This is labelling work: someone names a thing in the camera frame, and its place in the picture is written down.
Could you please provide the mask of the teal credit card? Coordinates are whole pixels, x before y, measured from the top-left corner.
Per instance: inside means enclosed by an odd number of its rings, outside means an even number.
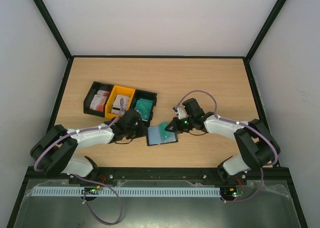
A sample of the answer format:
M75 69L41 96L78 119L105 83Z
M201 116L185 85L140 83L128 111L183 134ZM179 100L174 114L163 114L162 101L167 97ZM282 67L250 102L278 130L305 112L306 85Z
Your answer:
M159 126L158 126L160 137L163 141L168 139L171 136L170 132L166 131L167 125L168 125L167 122L163 122L163 123L159 124Z

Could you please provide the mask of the black leather card holder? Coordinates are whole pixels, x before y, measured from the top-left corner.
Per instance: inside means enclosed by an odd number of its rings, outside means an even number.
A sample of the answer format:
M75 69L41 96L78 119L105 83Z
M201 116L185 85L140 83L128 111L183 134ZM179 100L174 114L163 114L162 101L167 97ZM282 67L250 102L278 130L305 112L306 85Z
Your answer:
M178 135L171 133L168 138L163 139L160 133L159 126L150 126L147 128L146 144L147 146L164 145L170 143L177 143Z

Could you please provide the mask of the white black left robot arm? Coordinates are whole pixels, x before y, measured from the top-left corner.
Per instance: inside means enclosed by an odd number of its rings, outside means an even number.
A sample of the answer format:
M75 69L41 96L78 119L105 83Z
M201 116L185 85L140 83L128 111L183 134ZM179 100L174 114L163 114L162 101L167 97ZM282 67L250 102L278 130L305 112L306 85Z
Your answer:
M76 151L123 139L131 141L146 134L141 115L134 109L89 128L66 129L63 125L55 125L31 149L30 156L35 161L33 169L48 178L59 174L86 178L97 165L88 156L76 156Z

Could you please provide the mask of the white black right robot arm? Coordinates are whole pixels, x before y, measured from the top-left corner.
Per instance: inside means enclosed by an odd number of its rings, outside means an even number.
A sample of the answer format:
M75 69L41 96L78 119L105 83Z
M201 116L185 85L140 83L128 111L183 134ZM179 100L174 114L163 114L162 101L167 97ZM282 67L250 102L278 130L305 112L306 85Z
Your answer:
M244 171L259 170L265 165L272 166L278 162L281 149L261 120L237 121L215 112L205 113L194 98L183 102L182 106L173 109L176 116L166 126L166 131L188 133L196 129L236 142L239 155L227 158L217 167L218 179L222 183L229 184Z

